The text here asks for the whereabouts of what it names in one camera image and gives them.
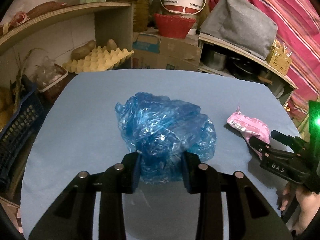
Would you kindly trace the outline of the person's right hand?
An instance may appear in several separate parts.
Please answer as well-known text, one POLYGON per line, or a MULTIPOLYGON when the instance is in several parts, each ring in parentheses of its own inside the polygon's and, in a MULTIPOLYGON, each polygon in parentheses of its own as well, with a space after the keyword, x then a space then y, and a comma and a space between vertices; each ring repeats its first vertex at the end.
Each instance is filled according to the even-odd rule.
POLYGON ((288 209, 292 198, 296 198, 298 206, 292 218, 291 231, 295 231, 299 236, 307 229, 319 211, 319 194, 288 182, 280 195, 280 211, 288 209))

